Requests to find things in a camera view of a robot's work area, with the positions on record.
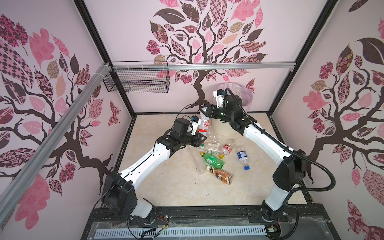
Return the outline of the clear bottle red cap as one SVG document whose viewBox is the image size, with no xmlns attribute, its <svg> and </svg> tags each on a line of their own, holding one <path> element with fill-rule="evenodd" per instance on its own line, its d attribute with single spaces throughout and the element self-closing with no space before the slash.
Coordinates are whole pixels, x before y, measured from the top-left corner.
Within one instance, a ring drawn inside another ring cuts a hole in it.
<svg viewBox="0 0 384 240">
<path fill-rule="evenodd" d="M 210 118 L 206 117 L 202 112 L 200 113 L 201 123 L 198 126 L 198 131 L 200 134 L 206 136 L 210 126 Z"/>
</svg>

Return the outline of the green soda bottle yellow cap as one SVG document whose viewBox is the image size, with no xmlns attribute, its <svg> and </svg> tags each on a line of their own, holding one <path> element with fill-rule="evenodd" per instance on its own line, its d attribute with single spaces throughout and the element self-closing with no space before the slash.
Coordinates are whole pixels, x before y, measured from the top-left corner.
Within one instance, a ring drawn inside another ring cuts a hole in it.
<svg viewBox="0 0 384 240">
<path fill-rule="evenodd" d="M 223 160 L 219 159 L 218 157 L 216 157 L 213 154 L 201 152 L 200 155 L 207 164 L 209 164 L 210 166 L 212 166 L 215 169 L 221 170 L 225 164 Z"/>
</svg>

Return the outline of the tall clear square bottle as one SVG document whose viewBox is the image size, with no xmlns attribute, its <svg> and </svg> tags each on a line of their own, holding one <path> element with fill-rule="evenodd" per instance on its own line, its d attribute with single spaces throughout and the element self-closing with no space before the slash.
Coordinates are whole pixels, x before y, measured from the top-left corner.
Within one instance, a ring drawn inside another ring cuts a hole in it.
<svg viewBox="0 0 384 240">
<path fill-rule="evenodd" d="M 190 156 L 193 159 L 193 163 L 198 172 L 198 175 L 203 175 L 207 172 L 207 167 L 204 159 L 201 157 L 201 152 L 198 148 L 189 146 Z"/>
</svg>

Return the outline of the brown coffee bottle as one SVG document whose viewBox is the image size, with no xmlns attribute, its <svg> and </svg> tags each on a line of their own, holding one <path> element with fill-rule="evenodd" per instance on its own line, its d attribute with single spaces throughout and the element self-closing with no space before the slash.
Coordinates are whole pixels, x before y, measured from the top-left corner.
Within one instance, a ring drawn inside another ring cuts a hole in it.
<svg viewBox="0 0 384 240">
<path fill-rule="evenodd" d="M 222 181 L 223 183 L 226 183 L 227 185 L 230 185 L 233 181 L 233 175 L 227 173 L 226 171 L 215 169 L 212 166 L 207 166 L 207 170 L 209 173 L 213 174 L 218 180 Z"/>
</svg>

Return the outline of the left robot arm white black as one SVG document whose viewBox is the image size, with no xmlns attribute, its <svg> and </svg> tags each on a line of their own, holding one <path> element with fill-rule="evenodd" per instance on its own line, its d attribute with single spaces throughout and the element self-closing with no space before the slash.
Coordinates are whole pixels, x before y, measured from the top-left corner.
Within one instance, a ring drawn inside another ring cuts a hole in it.
<svg viewBox="0 0 384 240">
<path fill-rule="evenodd" d="M 103 188 L 104 205 L 118 217 L 125 219 L 137 216 L 148 218 L 155 212 L 155 206 L 146 200 L 137 198 L 136 190 L 143 180 L 161 163 L 187 145 L 198 148 L 207 139 L 206 136 L 192 134 L 168 134 L 159 137 L 154 147 L 132 166 L 119 173 L 107 175 Z"/>
</svg>

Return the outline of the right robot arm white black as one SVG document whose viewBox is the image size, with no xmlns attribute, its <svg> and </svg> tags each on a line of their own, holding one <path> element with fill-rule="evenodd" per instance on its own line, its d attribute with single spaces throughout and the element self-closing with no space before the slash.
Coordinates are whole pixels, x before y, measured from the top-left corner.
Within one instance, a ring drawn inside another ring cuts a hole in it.
<svg viewBox="0 0 384 240">
<path fill-rule="evenodd" d="M 200 110 L 206 117 L 228 122 L 233 130 L 254 142 L 274 160 L 278 166 L 273 174 L 274 185 L 261 209 L 265 221 L 274 221 L 306 176 L 306 162 L 301 159 L 305 153 L 287 147 L 270 135 L 246 113 L 236 95 L 224 97 L 224 103 L 218 106 L 203 105 Z"/>
</svg>

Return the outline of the white bin with purple liner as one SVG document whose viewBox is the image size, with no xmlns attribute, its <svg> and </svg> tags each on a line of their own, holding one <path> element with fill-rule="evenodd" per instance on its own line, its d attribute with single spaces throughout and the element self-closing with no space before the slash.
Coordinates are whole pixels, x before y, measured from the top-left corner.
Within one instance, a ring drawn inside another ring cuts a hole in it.
<svg viewBox="0 0 384 240">
<path fill-rule="evenodd" d="M 246 112 L 253 102 L 250 89 L 237 83 L 220 84 L 213 93 L 214 110 L 211 116 L 213 130 L 222 136 L 244 134 L 251 122 Z"/>
</svg>

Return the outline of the clear crushed bottle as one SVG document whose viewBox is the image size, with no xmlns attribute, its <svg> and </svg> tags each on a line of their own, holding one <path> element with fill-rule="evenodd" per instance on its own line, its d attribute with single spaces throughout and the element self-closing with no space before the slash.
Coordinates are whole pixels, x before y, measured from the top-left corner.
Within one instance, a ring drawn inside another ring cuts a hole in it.
<svg viewBox="0 0 384 240">
<path fill-rule="evenodd" d="M 219 142 L 217 136 L 215 135 L 214 131 L 208 130 L 207 131 L 207 137 L 208 137 L 208 139 L 210 140 L 211 143 L 216 144 L 216 145 L 220 144 L 220 142 Z"/>
</svg>

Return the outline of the clear bottle green label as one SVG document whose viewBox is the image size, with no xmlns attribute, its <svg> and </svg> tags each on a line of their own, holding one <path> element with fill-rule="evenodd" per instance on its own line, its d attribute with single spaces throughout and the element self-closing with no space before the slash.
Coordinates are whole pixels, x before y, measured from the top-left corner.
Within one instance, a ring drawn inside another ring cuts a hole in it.
<svg viewBox="0 0 384 240">
<path fill-rule="evenodd" d="M 214 143 L 204 142 L 200 149 L 207 154 L 218 155 L 220 153 L 220 146 Z"/>
</svg>

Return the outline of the small bottle red label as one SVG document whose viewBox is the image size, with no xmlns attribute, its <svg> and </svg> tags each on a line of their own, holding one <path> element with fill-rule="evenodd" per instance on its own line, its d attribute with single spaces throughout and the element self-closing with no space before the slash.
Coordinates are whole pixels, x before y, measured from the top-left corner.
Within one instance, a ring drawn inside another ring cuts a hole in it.
<svg viewBox="0 0 384 240">
<path fill-rule="evenodd" d="M 236 142 L 234 139 L 229 139 L 221 148 L 221 154 L 229 155 L 236 148 Z"/>
</svg>

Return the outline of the blue label bottle right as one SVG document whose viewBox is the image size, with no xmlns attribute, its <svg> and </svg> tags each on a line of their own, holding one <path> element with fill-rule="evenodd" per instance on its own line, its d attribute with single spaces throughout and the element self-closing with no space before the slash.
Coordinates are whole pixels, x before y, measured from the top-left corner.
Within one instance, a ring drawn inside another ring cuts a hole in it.
<svg viewBox="0 0 384 240">
<path fill-rule="evenodd" d="M 245 148 L 242 145 L 236 147 L 237 157 L 243 168 L 247 171 L 250 169 L 249 159 Z"/>
</svg>

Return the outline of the aluminium rail back wall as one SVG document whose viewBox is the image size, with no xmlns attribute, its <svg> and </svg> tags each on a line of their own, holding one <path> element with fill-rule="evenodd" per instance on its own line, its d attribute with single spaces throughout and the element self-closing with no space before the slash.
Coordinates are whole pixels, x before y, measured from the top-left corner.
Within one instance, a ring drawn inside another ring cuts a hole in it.
<svg viewBox="0 0 384 240">
<path fill-rule="evenodd" d="M 189 70 L 230 70 L 230 69 L 294 69 L 294 62 L 260 62 L 260 63 L 219 63 L 219 64 L 136 64 L 136 65 L 117 65 L 114 70 L 169 70 L 169 71 L 189 71 Z"/>
</svg>

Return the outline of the black base frame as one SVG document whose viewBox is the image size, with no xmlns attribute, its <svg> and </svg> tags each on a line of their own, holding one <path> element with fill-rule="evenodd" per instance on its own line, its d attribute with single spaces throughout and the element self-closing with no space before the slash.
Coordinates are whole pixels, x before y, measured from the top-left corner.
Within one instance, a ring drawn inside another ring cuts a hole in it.
<svg viewBox="0 0 384 240">
<path fill-rule="evenodd" d="M 139 217 L 126 219 L 113 215 L 106 208 L 93 210 L 81 236 L 94 240 L 97 229 L 264 226 L 266 236 L 202 237 L 197 239 L 160 240 L 338 240 L 339 234 L 321 204 L 301 204 L 282 207 L 278 217 L 267 222 L 260 205 L 158 207 L 152 221 Z"/>
</svg>

